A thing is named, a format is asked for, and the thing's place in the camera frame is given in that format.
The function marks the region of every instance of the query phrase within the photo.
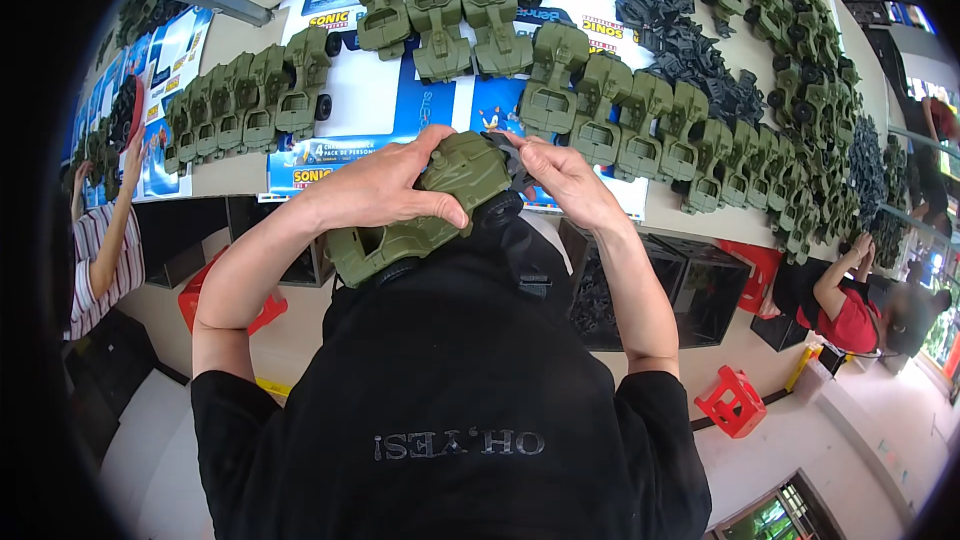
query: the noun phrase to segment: red shirt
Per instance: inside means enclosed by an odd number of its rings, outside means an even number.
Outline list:
[[[841,287],[840,291],[846,294],[846,300],[840,307],[840,314],[831,321],[827,312],[820,309],[816,332],[830,341],[837,348],[850,353],[870,353],[877,348],[877,332],[874,322],[870,318],[870,311],[881,317],[881,311],[868,300],[863,304],[863,298],[851,287]],[[802,308],[797,308],[797,323],[808,330],[812,330],[810,320],[804,315]]]
[[[957,123],[957,115],[954,114],[947,103],[937,98],[930,98],[930,119],[933,120],[933,127],[936,128],[938,134],[947,138],[953,138],[957,135],[957,127],[960,124]]]

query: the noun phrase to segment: hand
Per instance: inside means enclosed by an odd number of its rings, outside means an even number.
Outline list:
[[[858,261],[862,261],[863,258],[870,252],[870,245],[873,243],[874,238],[869,232],[863,232],[856,237],[856,240],[853,241],[853,250],[856,251],[856,258]]]
[[[412,142],[387,144],[311,184],[294,200],[315,202],[328,229],[377,227],[418,216],[443,218],[463,229],[467,213],[452,194],[413,189],[430,153],[455,133],[447,125],[427,125]]]
[[[577,149],[554,146],[536,136],[503,134],[520,150],[523,167],[571,222],[590,232],[630,222],[617,198]]]
[[[138,181],[140,181],[140,172],[143,171],[143,159],[149,152],[143,149],[143,132],[144,126],[141,125],[136,131],[136,134],[126,142],[126,157],[123,161],[123,183],[120,184],[120,188],[130,190],[131,192],[137,187]]]
[[[93,162],[84,161],[77,167],[77,172],[73,175],[73,196],[78,197],[80,190],[84,187],[84,178],[93,169]]]

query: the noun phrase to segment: woman in red shirt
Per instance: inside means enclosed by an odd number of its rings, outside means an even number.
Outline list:
[[[833,264],[810,258],[805,264],[784,262],[776,271],[774,305],[801,326],[850,353],[915,356],[937,315],[951,305],[951,295],[937,296],[906,283],[895,284],[881,309],[867,294],[867,276],[876,253],[868,233],[858,236]],[[853,270],[853,279],[846,273]]]

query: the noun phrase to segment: window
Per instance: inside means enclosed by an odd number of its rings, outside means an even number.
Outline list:
[[[713,540],[844,540],[833,515],[823,506],[802,472],[704,538]]]

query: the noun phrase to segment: forearm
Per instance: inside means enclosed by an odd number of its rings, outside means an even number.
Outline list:
[[[75,189],[73,192],[73,198],[70,203],[70,216],[73,218],[73,222],[76,223],[79,218],[84,215],[84,198],[83,198],[83,186],[78,189]]]
[[[96,298],[103,296],[114,283],[114,274],[117,261],[120,259],[120,249],[123,248],[123,237],[127,230],[127,219],[130,217],[131,203],[134,200],[134,191],[120,188],[116,204],[113,206],[113,216],[106,226],[103,242],[97,258],[90,263],[90,290]]]
[[[210,269],[196,320],[211,329],[246,330],[283,272],[326,231],[323,215],[301,194],[241,235]]]
[[[856,273],[853,274],[853,279],[861,283],[866,282],[867,277],[870,275],[870,268],[873,266],[873,258],[870,255],[866,255],[863,260],[860,261],[860,266],[857,268]]]
[[[818,294],[822,294],[824,291],[835,289],[839,286],[840,280],[843,279],[847,270],[852,267],[858,267],[861,260],[862,256],[857,252],[857,249],[851,247],[844,256],[837,258],[826,271],[823,271],[820,279],[813,284],[814,296],[819,300],[820,296]]]
[[[678,375],[677,321],[633,222],[623,217],[594,235],[627,359],[657,361],[651,368]]]

